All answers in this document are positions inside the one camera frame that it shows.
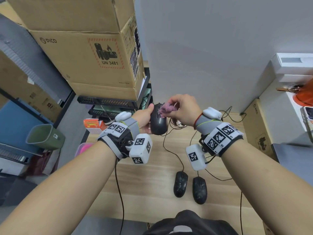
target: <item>wastebasket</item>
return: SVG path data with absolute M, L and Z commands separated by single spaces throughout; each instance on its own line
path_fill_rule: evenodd
M 27 144 L 33 144 L 47 150 L 60 149 L 64 141 L 64 134 L 53 128 L 52 124 L 34 126 L 26 138 Z

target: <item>wooden table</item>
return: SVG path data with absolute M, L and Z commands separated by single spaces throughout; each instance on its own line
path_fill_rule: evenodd
M 241 120 L 238 114 L 232 114 L 231 117 L 236 121 Z M 228 117 L 225 118 L 225 121 L 232 123 L 242 132 L 245 131 L 242 123 L 231 122 Z M 151 135 L 153 147 L 149 162 L 146 165 L 135 165 L 130 158 L 123 159 L 118 163 L 116 169 L 124 202 L 125 219 L 155 223 L 164 218 L 175 217 L 178 212 L 189 209 L 202 218 L 225 220 L 237 233 L 241 234 L 240 189 L 233 180 L 219 181 L 205 170 L 199 171 L 199 176 L 206 181 L 208 198 L 203 205 L 198 205 L 194 201 L 192 181 L 197 176 L 197 172 L 192 169 L 185 152 L 194 133 L 195 130 L 192 127 L 173 130 L 166 136 L 164 143 L 168 150 L 180 157 L 185 166 L 184 171 L 189 176 L 186 193 L 182 198 L 175 197 L 173 193 L 175 175 L 177 171 L 182 170 L 182 165 L 174 154 L 163 148 L 164 137 Z M 97 136 L 90 134 L 87 142 L 95 142 Z M 200 133 L 197 132 L 191 143 L 195 144 L 199 139 Z M 220 179 L 230 178 L 222 160 L 218 157 L 210 162 L 207 170 Z M 122 205 L 114 172 L 88 213 L 122 218 Z M 264 235 L 262 220 L 244 196 L 242 200 L 242 224 L 245 234 Z

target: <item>black computer mouse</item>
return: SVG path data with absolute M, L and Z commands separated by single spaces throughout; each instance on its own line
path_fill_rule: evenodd
M 199 205 L 204 204 L 207 200 L 207 184 L 202 177 L 197 176 L 193 179 L 193 196 L 195 202 Z
M 167 118 L 161 118 L 159 109 L 163 104 L 158 103 L 154 105 L 154 109 L 150 117 L 150 129 L 151 133 L 155 135 L 162 135 L 167 132 Z
M 178 198 L 181 198 L 186 191 L 188 182 L 188 175 L 183 172 L 179 171 L 176 173 L 175 183 L 174 183 L 174 195 Z

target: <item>gray strap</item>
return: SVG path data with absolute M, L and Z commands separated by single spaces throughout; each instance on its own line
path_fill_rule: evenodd
M 207 135 L 210 134 L 217 126 L 219 126 L 222 121 L 210 119 L 204 115 L 201 115 L 197 120 L 195 126 L 201 134 Z
M 133 140 L 135 140 L 137 135 L 140 134 L 138 122 L 134 120 L 133 118 L 128 118 L 122 121 L 122 123 L 128 126 L 129 130 L 131 131 Z
M 117 146 L 115 146 L 114 142 L 107 135 L 103 136 L 102 139 L 108 144 L 108 146 L 113 151 L 115 156 L 121 160 L 123 158 L 123 154 L 118 150 L 118 148 L 117 148 Z

